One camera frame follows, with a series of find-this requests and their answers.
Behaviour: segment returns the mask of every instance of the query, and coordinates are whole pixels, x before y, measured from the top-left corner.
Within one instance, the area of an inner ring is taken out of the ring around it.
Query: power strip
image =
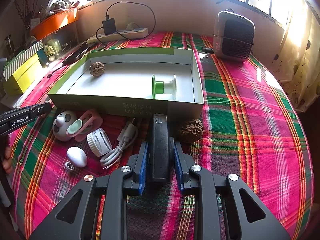
[[[145,36],[148,35],[148,28],[133,29],[131,31],[122,30],[118,32],[124,35],[125,37],[127,37],[128,39],[139,39],[139,38],[144,38]],[[112,33],[108,35],[98,34],[97,36],[99,40],[102,42],[126,40],[126,38],[122,37],[118,33]],[[94,42],[98,42],[96,36],[93,36],[87,39],[88,44],[94,43]]]

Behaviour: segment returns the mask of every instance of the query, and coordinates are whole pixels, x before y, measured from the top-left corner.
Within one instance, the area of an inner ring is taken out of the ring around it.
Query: small figurine
[[[104,64],[101,62],[92,63],[89,67],[89,71],[94,77],[101,76],[104,73]]]
[[[89,109],[75,120],[67,129],[67,136],[74,137],[77,142],[87,138],[87,134],[97,130],[103,123],[102,117],[94,109]]]
[[[63,142],[71,139],[67,135],[67,129],[77,120],[76,114],[72,111],[64,111],[53,121],[52,131],[54,136]]]
[[[193,143],[199,140],[203,134],[203,125],[200,120],[192,119],[183,122],[178,129],[178,136],[181,142]]]

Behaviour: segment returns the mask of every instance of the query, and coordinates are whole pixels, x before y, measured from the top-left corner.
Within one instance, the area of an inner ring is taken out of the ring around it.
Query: panda toy
[[[63,142],[70,140],[72,137],[67,135],[67,129],[77,120],[76,114],[72,111],[64,111],[53,121],[52,131],[54,136]]]

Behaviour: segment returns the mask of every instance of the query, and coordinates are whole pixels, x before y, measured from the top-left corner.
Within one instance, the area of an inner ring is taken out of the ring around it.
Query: black cable
[[[138,24],[136,24],[136,23],[133,23],[133,24],[137,25],[137,27],[140,29],[140,26]]]
[[[103,45],[107,45],[107,43],[104,43],[103,41],[100,41],[99,38],[98,38],[98,31],[103,29],[103,27],[100,27],[97,31],[96,31],[96,39],[97,41],[99,41],[100,43],[102,43]]]
[[[153,19],[154,19],[155,24],[154,24],[154,26],[153,26],[153,28],[152,28],[152,31],[151,31],[147,36],[145,36],[145,37],[143,37],[143,38],[129,39],[129,38],[127,38],[126,36],[123,36],[121,33],[117,32],[117,31],[116,31],[116,33],[118,33],[120,36],[122,36],[123,38],[125,38],[125,39],[127,39],[127,40],[130,40],[130,41],[142,40],[142,39],[145,39],[146,37],[148,37],[149,35],[151,35],[151,33],[153,33],[154,29],[156,28],[156,16],[155,16],[155,13],[153,12],[153,10],[152,10],[148,5],[145,5],[145,4],[143,4],[143,3],[121,1],[121,2],[116,2],[116,3],[114,3],[114,4],[111,4],[111,5],[108,7],[107,11],[106,11],[106,19],[109,19],[108,10],[110,9],[110,7],[113,6],[113,5],[115,5],[115,4],[117,4],[117,3],[123,3],[123,2],[124,2],[124,3],[140,4],[140,5],[143,5],[143,6],[148,7],[148,8],[150,9],[150,11],[152,12],[152,14],[153,14]],[[102,28],[103,28],[103,27],[100,27],[100,28],[96,31],[96,38],[97,38],[97,41],[99,41],[100,43],[102,43],[102,44],[104,44],[104,45],[107,45],[106,43],[100,41],[99,38],[98,38],[98,31],[99,31],[100,29],[102,29]]]
[[[65,67],[65,65],[62,65],[61,67],[58,67],[57,69],[55,69],[54,71],[52,71],[50,74],[47,75],[47,78],[50,78],[57,70],[61,69]]]

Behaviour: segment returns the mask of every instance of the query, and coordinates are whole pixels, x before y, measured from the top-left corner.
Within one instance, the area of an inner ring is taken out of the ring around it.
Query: human hand
[[[9,146],[9,136],[1,138],[0,140],[0,154],[2,155],[2,166],[7,174],[13,171],[11,147]]]

